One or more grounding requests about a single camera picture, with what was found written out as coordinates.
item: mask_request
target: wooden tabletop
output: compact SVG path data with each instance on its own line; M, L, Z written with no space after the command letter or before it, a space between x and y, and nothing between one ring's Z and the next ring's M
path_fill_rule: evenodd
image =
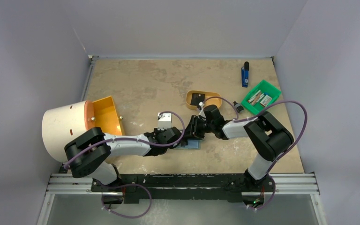
M98 60L90 83L88 100L111 95L118 115L123 116L126 135L152 132L157 113L174 111L186 126L197 111L186 107L189 90L219 93L230 102L241 102L262 79L280 89L271 59L248 60L249 87L241 86L240 69L245 60ZM268 110L289 131L293 130L284 104ZM221 114L229 120L235 113L223 102ZM250 117L247 110L240 118ZM172 124L181 129L173 118ZM168 150L157 157L120 156L107 159L120 173L243 173L257 154L249 138L220 140L207 134L200 150ZM302 173L295 147L272 169L272 173Z

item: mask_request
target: robotic hand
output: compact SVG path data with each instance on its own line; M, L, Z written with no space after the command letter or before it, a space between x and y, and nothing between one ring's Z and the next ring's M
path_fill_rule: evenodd
M245 171L246 185L256 185L265 179L276 158L293 143L290 132L269 112L252 120L224 120L215 105L200 108L200 115L193 115L184 130L182 143L188 139L203 139L206 133L216 138L228 140L249 137L257 149L257 156ZM176 127L171 127L171 114L158 116L158 128L151 133L137 136L114 136L105 134L94 127L65 146L70 166L75 178L91 176L104 185L122 184L115 165L104 160L112 156L139 155L158 156L167 149L175 148L182 136Z

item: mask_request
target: gray wall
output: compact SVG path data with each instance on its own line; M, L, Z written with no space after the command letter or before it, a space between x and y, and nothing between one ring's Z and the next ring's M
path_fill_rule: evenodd
M45 110L77 102L88 58L56 0L0 0L0 224L35 224L59 168L41 137Z
M307 0L62 0L88 54L270 57Z
M360 224L360 1L308 0L275 61L284 97L309 113L299 144L331 224ZM295 132L302 112L289 106Z

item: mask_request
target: cylindrical container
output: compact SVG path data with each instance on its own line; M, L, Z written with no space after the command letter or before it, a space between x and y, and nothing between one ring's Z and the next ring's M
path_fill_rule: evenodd
M91 101L50 109L42 119L42 139L47 152L59 162L67 162L64 146L94 127Z

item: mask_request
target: green basket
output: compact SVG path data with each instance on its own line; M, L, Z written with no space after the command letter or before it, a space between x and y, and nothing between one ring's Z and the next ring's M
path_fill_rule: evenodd
M256 87L254 87L242 100L241 104L243 107L248 109L253 115L257 115L264 107L259 103L255 105L251 105L248 103L248 100L258 91L260 90L262 93L268 93L268 95L272 98L270 103L267 105L273 104L281 95L281 91L276 87L272 86L272 84L268 83L266 80L262 80Z

